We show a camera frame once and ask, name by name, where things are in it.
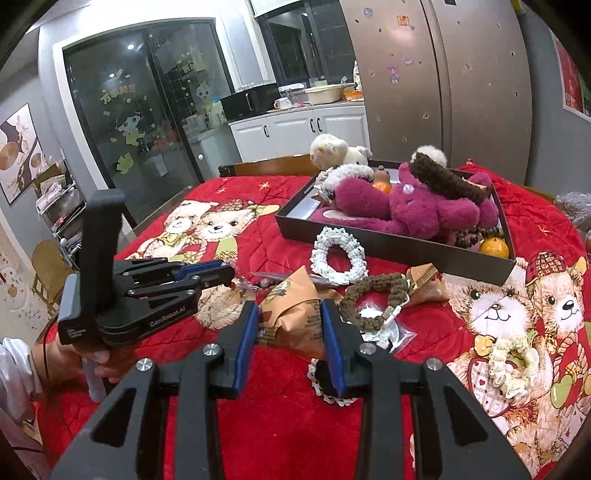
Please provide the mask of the white crochet scrunchie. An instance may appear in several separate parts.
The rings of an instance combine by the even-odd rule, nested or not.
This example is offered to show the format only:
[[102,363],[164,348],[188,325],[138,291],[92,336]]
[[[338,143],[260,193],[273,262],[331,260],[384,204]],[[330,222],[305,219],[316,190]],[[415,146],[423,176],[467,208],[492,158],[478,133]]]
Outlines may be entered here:
[[334,286],[348,286],[369,276],[366,252],[344,228],[325,226],[311,249],[311,271]]

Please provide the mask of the black white lace scrunchie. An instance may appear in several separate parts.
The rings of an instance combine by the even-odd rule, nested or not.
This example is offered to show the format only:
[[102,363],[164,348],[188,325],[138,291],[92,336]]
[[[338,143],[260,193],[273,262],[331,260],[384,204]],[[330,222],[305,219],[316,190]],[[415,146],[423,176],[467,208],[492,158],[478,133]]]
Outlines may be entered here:
[[311,387],[315,391],[315,395],[322,398],[325,403],[338,405],[339,407],[349,407],[356,402],[356,398],[339,397],[332,385],[328,363],[324,360],[311,359],[311,362],[308,363],[307,377],[311,381]]

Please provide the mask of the cream green scrunchie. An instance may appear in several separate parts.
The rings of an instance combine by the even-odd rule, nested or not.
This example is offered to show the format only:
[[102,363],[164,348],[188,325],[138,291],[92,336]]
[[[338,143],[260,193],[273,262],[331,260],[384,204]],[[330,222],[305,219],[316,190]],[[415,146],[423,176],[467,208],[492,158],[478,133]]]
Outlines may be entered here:
[[539,362],[526,333],[499,337],[489,355],[489,379],[507,400],[519,400],[532,389]]

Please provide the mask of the black microwave oven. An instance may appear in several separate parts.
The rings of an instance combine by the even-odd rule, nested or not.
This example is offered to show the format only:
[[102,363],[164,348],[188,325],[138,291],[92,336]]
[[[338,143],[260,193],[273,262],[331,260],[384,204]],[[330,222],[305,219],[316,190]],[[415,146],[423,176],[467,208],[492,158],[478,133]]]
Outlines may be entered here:
[[221,99],[221,106],[228,122],[263,115],[273,110],[280,98],[276,83],[266,83],[235,92]]

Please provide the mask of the red bear print tablecloth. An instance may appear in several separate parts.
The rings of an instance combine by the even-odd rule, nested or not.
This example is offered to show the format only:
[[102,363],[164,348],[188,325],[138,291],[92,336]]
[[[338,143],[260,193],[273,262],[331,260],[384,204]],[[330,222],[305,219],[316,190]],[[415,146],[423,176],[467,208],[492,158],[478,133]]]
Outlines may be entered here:
[[57,336],[133,346],[38,409],[55,479],[586,479],[590,266],[549,201],[479,166],[481,205],[407,165],[219,178],[121,254],[90,203]]

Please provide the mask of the white fluffy pompom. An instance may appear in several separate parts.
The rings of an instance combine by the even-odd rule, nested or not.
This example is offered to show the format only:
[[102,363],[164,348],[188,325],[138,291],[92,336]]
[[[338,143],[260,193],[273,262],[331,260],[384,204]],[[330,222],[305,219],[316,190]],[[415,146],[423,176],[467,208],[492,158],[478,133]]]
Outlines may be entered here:
[[436,163],[444,168],[448,167],[448,159],[444,152],[433,145],[420,146],[411,156],[411,161],[414,161],[418,153],[422,153],[430,157]]

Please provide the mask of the white plush bunny toy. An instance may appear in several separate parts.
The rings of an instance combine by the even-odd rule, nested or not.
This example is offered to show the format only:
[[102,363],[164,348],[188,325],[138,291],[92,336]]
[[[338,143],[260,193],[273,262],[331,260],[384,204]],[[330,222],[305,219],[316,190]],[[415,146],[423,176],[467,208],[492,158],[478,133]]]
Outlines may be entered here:
[[332,134],[320,134],[311,142],[311,163],[318,170],[328,170],[344,164],[368,165],[373,153],[363,146],[349,146],[345,140]]

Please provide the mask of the brown braided scrunchie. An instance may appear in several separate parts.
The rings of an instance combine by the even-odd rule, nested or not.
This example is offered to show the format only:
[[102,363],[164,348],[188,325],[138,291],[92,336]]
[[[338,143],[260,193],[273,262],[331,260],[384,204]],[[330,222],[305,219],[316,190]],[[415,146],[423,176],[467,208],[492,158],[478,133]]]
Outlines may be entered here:
[[409,302],[410,287],[410,280],[402,273],[367,276],[346,288],[339,312],[361,332],[378,333],[388,318],[388,310],[394,312]]

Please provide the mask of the tangerine in box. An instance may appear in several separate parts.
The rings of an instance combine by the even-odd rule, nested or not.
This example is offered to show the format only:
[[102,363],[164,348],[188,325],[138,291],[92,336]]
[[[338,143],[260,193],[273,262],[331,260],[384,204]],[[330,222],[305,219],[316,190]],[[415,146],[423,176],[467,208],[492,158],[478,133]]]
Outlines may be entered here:
[[485,239],[479,246],[479,252],[502,259],[508,259],[510,256],[508,245],[499,237]]

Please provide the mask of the orange tangerine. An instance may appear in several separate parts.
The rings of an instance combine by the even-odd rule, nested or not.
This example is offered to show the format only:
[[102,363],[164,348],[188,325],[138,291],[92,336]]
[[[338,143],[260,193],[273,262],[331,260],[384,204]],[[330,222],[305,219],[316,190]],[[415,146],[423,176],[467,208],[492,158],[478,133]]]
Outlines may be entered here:
[[390,182],[385,181],[376,181],[372,184],[372,186],[385,194],[389,194],[393,188]]

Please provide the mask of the white fluffy scrunchie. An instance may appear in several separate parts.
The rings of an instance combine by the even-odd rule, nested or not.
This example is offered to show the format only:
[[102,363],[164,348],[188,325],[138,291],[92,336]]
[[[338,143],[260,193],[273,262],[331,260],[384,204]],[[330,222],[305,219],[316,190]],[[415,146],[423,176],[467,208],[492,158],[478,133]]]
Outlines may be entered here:
[[363,164],[342,164],[318,173],[315,177],[314,188],[318,193],[330,197],[335,192],[335,188],[348,178],[360,178],[372,182],[374,170]]

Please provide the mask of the white kitchen cabinet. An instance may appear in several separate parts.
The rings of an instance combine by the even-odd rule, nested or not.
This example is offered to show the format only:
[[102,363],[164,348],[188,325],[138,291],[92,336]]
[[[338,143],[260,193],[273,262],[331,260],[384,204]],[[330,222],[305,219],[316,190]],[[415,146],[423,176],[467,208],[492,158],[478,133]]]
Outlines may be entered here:
[[229,126],[242,162],[308,153],[312,140],[322,133],[346,140],[349,146],[370,149],[363,102],[341,101],[267,112]]

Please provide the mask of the dark brown fuzzy scrunchie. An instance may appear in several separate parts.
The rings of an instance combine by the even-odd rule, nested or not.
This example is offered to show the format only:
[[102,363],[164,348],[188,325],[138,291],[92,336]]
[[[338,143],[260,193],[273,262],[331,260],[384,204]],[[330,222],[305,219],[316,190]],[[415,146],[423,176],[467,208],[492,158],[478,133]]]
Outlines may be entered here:
[[411,174],[432,192],[448,200],[467,198],[477,205],[490,197],[490,186],[473,183],[438,164],[428,155],[417,152],[409,164]]

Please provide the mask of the small brown snack packet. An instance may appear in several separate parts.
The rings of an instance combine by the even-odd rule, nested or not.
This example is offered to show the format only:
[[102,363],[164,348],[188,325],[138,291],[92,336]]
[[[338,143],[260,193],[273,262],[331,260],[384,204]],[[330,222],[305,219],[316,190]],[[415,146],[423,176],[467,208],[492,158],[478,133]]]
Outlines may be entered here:
[[211,287],[201,292],[194,318],[205,328],[219,330],[235,323],[245,302],[254,299],[256,293],[235,284]]

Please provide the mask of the silver double door refrigerator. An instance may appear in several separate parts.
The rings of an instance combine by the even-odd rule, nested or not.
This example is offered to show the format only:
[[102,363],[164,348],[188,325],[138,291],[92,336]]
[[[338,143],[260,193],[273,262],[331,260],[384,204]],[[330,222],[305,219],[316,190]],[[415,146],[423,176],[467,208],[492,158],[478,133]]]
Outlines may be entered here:
[[508,1],[345,1],[370,149],[405,161],[440,148],[525,181],[532,90],[522,31]]

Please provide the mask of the cream plastic basin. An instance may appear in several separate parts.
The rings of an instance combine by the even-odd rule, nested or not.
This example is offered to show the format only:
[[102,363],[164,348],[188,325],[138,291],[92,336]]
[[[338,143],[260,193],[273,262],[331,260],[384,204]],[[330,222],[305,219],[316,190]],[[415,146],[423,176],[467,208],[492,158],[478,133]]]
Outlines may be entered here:
[[342,85],[322,85],[304,90],[311,105],[332,104],[342,100]]

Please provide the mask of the dark cardboard box tray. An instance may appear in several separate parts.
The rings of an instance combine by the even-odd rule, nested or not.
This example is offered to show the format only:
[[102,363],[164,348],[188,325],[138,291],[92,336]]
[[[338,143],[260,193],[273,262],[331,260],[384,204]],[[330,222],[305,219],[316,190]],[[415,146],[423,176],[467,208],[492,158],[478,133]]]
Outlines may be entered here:
[[311,243],[323,227],[342,226],[370,257],[408,266],[432,263],[443,273],[502,285],[516,264],[513,253],[497,257],[454,243],[462,232],[505,226],[489,174],[450,170],[424,155],[397,165],[396,172],[389,192],[363,177],[339,180],[329,204],[304,214],[315,188],[308,183],[277,213],[280,233]]

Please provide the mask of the wall picture frame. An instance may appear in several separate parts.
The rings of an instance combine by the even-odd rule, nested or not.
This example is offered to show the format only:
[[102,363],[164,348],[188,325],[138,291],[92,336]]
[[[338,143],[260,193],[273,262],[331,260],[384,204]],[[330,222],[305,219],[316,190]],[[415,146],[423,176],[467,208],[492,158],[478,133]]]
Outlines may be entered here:
[[1,191],[11,205],[47,168],[28,104],[1,123]]

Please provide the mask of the white mug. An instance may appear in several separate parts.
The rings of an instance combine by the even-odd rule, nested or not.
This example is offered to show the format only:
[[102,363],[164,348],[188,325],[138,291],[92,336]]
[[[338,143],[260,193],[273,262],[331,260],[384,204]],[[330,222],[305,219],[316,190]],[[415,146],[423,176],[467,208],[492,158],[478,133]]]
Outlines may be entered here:
[[277,98],[276,101],[273,102],[273,108],[276,110],[286,110],[292,107],[294,107],[294,105],[287,97]]

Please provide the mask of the magenta plush bear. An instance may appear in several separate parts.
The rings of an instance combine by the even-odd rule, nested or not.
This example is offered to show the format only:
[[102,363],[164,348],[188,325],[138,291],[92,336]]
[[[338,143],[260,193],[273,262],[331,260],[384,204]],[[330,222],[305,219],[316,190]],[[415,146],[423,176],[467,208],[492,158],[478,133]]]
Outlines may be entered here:
[[332,204],[318,207],[311,220],[424,240],[498,224],[499,209],[491,197],[480,205],[467,198],[448,200],[416,179],[408,164],[398,172],[400,181],[389,194],[360,178],[343,180]]

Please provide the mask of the brown triangular snack packet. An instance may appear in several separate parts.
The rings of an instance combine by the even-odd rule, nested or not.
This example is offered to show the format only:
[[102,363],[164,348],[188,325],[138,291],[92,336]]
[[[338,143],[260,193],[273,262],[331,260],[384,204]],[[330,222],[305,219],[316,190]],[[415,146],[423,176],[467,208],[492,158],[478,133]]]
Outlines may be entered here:
[[406,275],[411,282],[408,306],[449,300],[443,275],[433,263],[411,267]]

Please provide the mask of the brown capybara toy keychain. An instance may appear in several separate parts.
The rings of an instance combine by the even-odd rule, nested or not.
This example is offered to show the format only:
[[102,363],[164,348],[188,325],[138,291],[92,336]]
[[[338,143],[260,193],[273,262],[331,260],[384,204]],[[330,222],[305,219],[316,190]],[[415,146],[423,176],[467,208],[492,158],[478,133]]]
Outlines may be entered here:
[[390,173],[383,165],[379,165],[378,168],[375,170],[373,182],[374,183],[384,183],[384,184],[391,183]]

